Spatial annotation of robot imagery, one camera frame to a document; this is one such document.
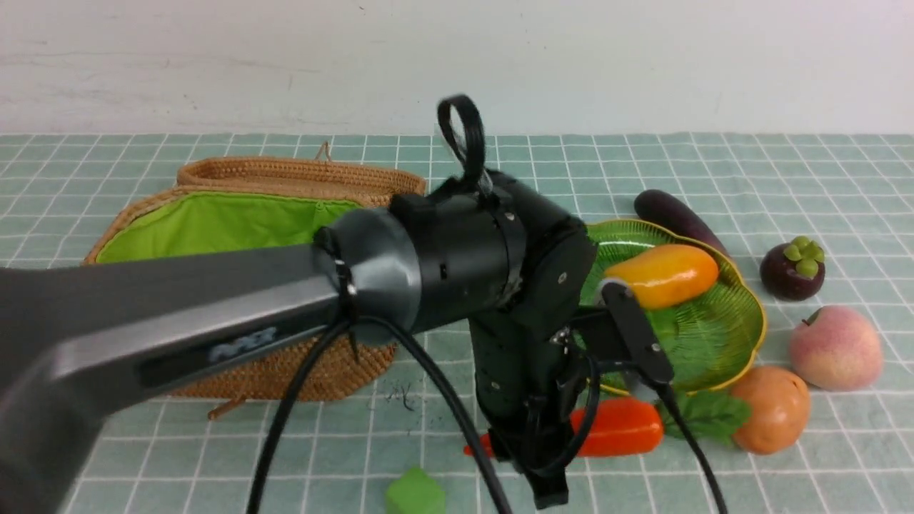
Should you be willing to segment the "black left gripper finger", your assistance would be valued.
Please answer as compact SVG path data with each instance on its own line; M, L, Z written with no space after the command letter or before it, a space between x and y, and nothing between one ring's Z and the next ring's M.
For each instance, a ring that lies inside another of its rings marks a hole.
M525 478L530 485L536 510L568 504L567 458L549 462L525 458Z
M520 475L528 474L529 433L526 424L492 424L488 436L497 462L512 465Z

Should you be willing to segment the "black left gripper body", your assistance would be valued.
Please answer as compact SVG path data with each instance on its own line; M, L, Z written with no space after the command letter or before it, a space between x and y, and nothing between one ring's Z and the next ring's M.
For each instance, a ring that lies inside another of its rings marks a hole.
M489 427L526 424L529 458L567 458L584 442L571 413L593 372L568 320L551 334L493 311L470 318L476 394Z

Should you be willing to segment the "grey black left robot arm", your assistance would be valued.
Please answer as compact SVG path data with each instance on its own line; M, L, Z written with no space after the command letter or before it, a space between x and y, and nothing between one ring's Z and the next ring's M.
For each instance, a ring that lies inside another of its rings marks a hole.
M536 507L566 504L583 387L569 326L596 257L580 219L496 170L355 209L316 243L2 270L2 511L53 513L105 420L321 334L379 346L468 319L491 435Z

